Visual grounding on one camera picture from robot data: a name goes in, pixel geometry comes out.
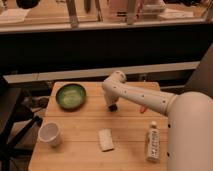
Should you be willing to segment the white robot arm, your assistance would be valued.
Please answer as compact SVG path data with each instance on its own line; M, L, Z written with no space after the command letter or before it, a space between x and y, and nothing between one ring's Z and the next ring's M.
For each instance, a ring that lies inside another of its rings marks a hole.
M168 118L167 171L213 171L213 99L189 91L180 95L126 84L122 71L102 82L109 108L120 97Z

